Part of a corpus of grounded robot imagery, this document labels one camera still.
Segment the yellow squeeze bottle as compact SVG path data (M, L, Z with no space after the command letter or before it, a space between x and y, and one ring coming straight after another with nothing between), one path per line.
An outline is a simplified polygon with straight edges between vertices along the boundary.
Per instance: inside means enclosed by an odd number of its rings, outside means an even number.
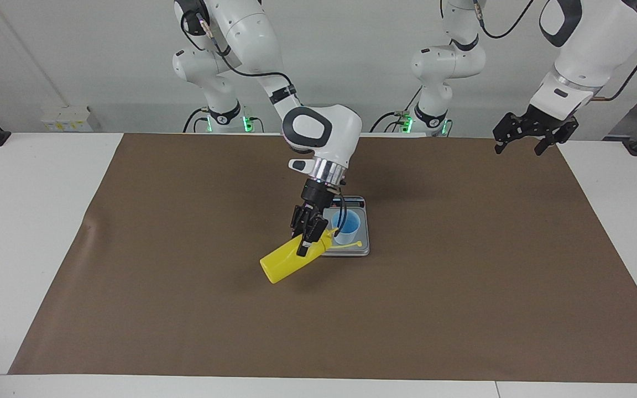
M327 229L318 242L313 242L311 244L311 247L308 249L305 257L299 257L296 255L300 237L290 239L270 254L265 255L259 260L259 264L268 280L272 283L277 283L297 270L302 269L307 264L310 264L314 260L322 257L322 254L331 247L331 241L334 237L335 231L335 229Z

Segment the light blue plastic cup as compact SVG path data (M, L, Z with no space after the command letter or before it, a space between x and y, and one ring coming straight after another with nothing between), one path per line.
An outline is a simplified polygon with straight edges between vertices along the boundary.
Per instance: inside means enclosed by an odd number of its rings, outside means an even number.
M344 216L341 216L341 212L338 211L331 217L332 227L340 229L333 238L335 244L339 246L356 242L357 232L361 228L361 218L357 212L347 210L344 212Z

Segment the white wall socket strip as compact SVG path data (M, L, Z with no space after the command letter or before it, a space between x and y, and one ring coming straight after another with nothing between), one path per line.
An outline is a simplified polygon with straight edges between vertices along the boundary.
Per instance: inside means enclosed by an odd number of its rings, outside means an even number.
M42 107L41 123L53 133L93 133L92 113L87 106Z

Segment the brown paper table mat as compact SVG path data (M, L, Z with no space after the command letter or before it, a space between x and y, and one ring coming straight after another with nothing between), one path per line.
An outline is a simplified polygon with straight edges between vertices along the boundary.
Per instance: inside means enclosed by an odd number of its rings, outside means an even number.
M535 145L362 138L369 254L273 284L283 138L126 134L9 372L637 383L637 285Z

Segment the silver digital kitchen scale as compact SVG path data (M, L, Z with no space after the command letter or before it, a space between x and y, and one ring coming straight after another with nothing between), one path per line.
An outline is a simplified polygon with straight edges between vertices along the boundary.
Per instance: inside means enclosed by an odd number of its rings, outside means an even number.
M328 230L334 230L331 225L331 217L338 212L341 216L346 214L347 210L355 211L361 218L361 228L357 232L356 242L343 246L336 245L333 238L331 247L322 255L324 257L362 257L370 252L369 232L368 232L368 214L367 204L362 196L344 196L334 197L333 203L323 212L323 217L328 221Z

